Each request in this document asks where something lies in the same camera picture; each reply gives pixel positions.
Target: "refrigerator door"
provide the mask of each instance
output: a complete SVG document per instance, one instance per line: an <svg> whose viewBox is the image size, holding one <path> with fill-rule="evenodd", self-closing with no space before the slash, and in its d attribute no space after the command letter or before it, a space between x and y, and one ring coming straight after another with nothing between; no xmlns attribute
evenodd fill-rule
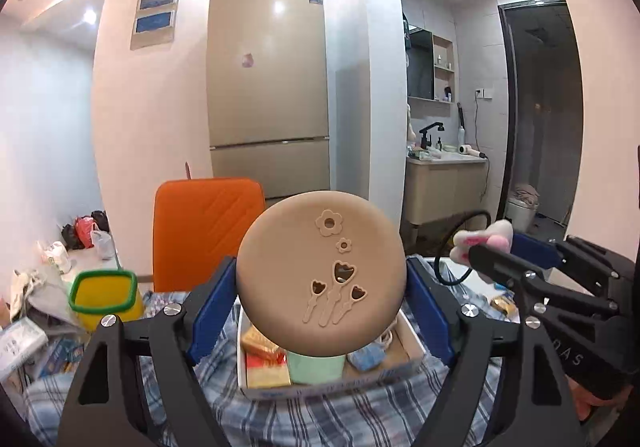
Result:
<svg viewBox="0 0 640 447"><path fill-rule="evenodd" d="M207 97L212 146L327 136L322 4L210 0Z"/></svg>
<svg viewBox="0 0 640 447"><path fill-rule="evenodd" d="M329 141L241 145L211 151L218 177L256 180L269 200L301 192L329 190Z"/></svg>

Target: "toilet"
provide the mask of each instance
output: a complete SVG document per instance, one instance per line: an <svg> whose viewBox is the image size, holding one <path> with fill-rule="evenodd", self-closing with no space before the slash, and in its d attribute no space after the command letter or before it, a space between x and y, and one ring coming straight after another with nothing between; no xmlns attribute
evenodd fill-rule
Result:
<svg viewBox="0 0 640 447"><path fill-rule="evenodd" d="M510 197L507 200L504 217L508 220L511 220L514 231L525 233L530 227L537 210L538 203L536 203L533 207L530 207L525 202L514 197Z"/></svg>

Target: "blue gripper pad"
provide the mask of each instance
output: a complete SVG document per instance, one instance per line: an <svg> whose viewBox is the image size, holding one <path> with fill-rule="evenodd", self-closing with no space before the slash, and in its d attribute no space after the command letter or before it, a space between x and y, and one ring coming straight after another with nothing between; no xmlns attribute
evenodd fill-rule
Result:
<svg viewBox="0 0 640 447"><path fill-rule="evenodd" d="M185 318L185 326L191 328L188 331L191 345L186 355L193 366L216 345L236 294L236 258L225 257L211 280L194 288L189 295L194 305L201 305L194 317L189 318L188 315Z"/></svg>
<svg viewBox="0 0 640 447"><path fill-rule="evenodd" d="M526 236L526 234L513 234L511 253L543 270L557 268L562 264L562 256L554 245Z"/></svg>
<svg viewBox="0 0 640 447"><path fill-rule="evenodd" d="M430 353L447 366L451 366L455 358L455 352L450 343L452 330L450 330L446 316L417 271L417 268L424 267L419 262L414 265L413 261L418 261L418 259L409 258L406 260L406 292L404 296L414 313L418 326L420 326L420 332ZM442 286L441 288L449 292L446 287Z"/></svg>

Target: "red plastic bag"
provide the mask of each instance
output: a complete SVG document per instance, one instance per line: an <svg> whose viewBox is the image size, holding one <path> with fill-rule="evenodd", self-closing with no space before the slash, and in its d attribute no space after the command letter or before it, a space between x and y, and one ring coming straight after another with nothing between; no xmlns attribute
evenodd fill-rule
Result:
<svg viewBox="0 0 640 447"><path fill-rule="evenodd" d="M84 218L76 218L76 233L86 249L90 249L94 244L91 242L91 231L94 229L94 218L85 216Z"/></svg>

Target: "plaid blanket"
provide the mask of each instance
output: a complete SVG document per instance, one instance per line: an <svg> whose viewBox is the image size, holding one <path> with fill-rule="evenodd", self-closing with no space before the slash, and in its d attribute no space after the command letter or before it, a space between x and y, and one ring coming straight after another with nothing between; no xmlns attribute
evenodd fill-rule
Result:
<svg viewBox="0 0 640 447"><path fill-rule="evenodd" d="M423 258L423 264L433 274ZM445 270L444 275L451 274ZM450 287L461 302L474 302L493 318L499 314L464 286ZM186 293L156 293L146 299L146 315L155 315L168 302L182 302ZM404 312L418 332L411 310ZM403 447L411 445L438 396L448 368L436 357L425 357L408 379L389 380L335 395L296 400L252 401L238 389L236 334L239 305L229 314L211 354L195 367L195 373L211 410L234 446L330 446ZM158 382L149 357L141 357L146 399L155 423L162 427L162 442L176 445L167 424ZM490 364L476 415L465 446L482 441L494 402L499 363ZM73 374L36 381L25 398L27 421L44 445L56 443L58 424Z"/></svg>

